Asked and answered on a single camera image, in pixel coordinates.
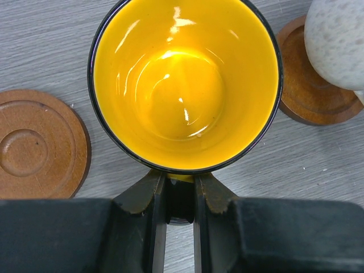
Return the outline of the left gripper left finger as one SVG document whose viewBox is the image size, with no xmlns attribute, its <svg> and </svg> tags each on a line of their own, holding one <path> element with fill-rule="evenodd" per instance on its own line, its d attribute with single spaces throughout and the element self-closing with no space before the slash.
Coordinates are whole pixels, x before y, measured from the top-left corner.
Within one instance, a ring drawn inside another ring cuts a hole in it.
<svg viewBox="0 0 364 273">
<path fill-rule="evenodd" d="M 166 175 L 113 199 L 4 200 L 2 272 L 162 272 Z"/>
</svg>

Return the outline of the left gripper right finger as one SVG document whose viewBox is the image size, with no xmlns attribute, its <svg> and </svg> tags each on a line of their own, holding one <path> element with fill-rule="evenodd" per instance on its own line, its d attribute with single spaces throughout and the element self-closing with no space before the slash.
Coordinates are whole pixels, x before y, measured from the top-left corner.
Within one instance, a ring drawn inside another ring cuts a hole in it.
<svg viewBox="0 0 364 273">
<path fill-rule="evenodd" d="M 362 272 L 363 209 L 342 201 L 238 197 L 195 177 L 196 272 Z"/>
</svg>

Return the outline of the brown wooden coaster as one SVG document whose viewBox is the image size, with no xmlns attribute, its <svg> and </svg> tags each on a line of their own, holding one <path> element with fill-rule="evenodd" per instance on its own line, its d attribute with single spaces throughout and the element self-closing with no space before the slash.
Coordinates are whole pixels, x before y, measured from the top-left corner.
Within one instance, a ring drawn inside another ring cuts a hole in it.
<svg viewBox="0 0 364 273">
<path fill-rule="evenodd" d="M 284 87 L 281 111 L 312 126 L 345 122 L 363 109 L 354 92 L 325 81 L 311 66 L 304 44 L 305 16 L 287 23 L 276 38 L 282 54 Z"/>
<path fill-rule="evenodd" d="M 90 167 L 87 129 L 56 97 L 30 89 L 1 92 L 1 198 L 70 198 Z"/>
</svg>

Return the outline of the yellow glass mug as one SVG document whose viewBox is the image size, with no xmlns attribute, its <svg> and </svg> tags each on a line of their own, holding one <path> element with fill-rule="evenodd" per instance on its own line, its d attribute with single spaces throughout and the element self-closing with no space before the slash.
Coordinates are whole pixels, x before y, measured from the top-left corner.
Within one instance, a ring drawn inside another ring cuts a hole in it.
<svg viewBox="0 0 364 273">
<path fill-rule="evenodd" d="M 92 41 L 87 81 L 120 149 L 190 182 L 262 139 L 282 96 L 283 64 L 251 1 L 118 1 Z"/>
</svg>

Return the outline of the white ceramic mug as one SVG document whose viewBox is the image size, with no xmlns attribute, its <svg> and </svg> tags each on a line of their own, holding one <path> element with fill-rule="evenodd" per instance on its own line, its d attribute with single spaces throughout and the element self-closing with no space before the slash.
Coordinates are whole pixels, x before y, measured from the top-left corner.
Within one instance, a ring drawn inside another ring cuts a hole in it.
<svg viewBox="0 0 364 273">
<path fill-rule="evenodd" d="M 363 1 L 312 1 L 304 42 L 315 71 L 363 102 Z"/>
</svg>

